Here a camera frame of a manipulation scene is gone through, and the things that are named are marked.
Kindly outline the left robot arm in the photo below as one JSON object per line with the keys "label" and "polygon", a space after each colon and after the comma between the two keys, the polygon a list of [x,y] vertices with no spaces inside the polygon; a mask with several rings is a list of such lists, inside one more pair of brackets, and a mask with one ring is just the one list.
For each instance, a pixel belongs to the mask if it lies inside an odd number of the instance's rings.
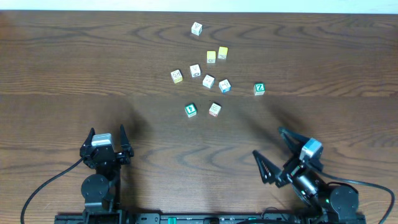
{"label": "left robot arm", "polygon": [[80,148],[83,163],[95,173],[81,185],[85,199],[84,223],[134,223],[136,220],[120,207],[121,166],[131,163],[134,151],[127,138],[124,126],[120,126],[120,152],[114,151],[110,133],[96,134],[90,129],[89,135]]}

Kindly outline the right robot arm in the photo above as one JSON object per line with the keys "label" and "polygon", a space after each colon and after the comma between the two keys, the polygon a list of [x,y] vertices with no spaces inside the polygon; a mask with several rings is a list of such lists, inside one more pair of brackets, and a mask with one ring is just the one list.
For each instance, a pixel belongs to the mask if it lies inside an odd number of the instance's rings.
{"label": "right robot arm", "polygon": [[260,152],[253,151],[262,182],[275,184],[278,188],[292,185],[296,195],[314,210],[313,218],[326,216],[325,221],[330,223],[356,219],[358,191],[349,184],[328,184],[317,174],[323,169],[320,162],[322,143],[285,128],[279,128],[279,134],[292,157],[280,169]]}

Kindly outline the green lightning block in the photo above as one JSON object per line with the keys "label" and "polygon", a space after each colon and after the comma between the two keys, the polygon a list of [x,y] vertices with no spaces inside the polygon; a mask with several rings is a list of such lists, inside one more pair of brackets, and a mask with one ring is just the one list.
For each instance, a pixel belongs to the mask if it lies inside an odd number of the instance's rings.
{"label": "green lightning block", "polygon": [[185,112],[189,118],[191,118],[192,116],[195,116],[197,114],[196,106],[193,103],[186,105]]}

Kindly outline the green Z block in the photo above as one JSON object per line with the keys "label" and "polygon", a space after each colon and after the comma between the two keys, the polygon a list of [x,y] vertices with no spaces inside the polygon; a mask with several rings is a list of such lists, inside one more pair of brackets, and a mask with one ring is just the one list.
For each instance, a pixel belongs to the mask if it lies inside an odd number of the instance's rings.
{"label": "green Z block", "polygon": [[266,91],[265,84],[264,83],[255,83],[254,84],[254,95],[259,96],[263,95]]}

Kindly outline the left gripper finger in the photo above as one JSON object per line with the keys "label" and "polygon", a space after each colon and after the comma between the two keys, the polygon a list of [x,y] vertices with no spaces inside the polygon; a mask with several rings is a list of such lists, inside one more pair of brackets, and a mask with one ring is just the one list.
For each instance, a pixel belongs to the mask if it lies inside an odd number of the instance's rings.
{"label": "left gripper finger", "polygon": [[123,124],[120,125],[120,141],[121,141],[121,147],[122,147],[123,151],[130,152],[131,151],[131,145],[130,145],[130,142],[129,142],[128,137],[126,135],[126,132],[125,132]]}
{"label": "left gripper finger", "polygon": [[91,129],[90,129],[90,132],[89,132],[89,134],[88,134],[88,136],[87,136],[87,138],[86,138],[86,140],[84,141],[84,143],[83,143],[82,146],[83,146],[83,147],[90,147],[94,135],[95,135],[95,129],[94,129],[94,128],[91,128]]}

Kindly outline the white block red side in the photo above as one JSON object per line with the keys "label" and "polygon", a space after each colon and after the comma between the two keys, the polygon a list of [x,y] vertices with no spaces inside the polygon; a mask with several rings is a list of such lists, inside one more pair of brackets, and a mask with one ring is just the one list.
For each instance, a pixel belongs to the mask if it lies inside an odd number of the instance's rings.
{"label": "white block red side", "polygon": [[214,117],[217,117],[219,115],[220,111],[221,111],[221,106],[219,104],[213,103],[210,106],[209,114]]}

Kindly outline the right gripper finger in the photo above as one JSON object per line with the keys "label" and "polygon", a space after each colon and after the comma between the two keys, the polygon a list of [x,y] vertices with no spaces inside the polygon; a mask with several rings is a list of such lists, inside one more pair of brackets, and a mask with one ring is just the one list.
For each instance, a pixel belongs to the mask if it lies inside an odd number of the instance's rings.
{"label": "right gripper finger", "polygon": [[302,136],[283,127],[279,127],[278,131],[291,153],[295,156],[300,155],[302,148],[310,140],[308,137]]}
{"label": "right gripper finger", "polygon": [[264,184],[280,182],[279,176],[282,171],[270,160],[264,157],[259,151],[254,150],[252,154],[259,168],[262,182]]}

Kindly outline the white block blue side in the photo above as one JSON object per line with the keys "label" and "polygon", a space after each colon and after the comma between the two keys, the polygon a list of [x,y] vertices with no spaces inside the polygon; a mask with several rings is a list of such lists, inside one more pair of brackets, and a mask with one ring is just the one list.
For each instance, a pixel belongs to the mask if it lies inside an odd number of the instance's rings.
{"label": "white block blue side", "polygon": [[228,79],[220,81],[218,86],[222,93],[226,93],[231,90],[231,84]]}

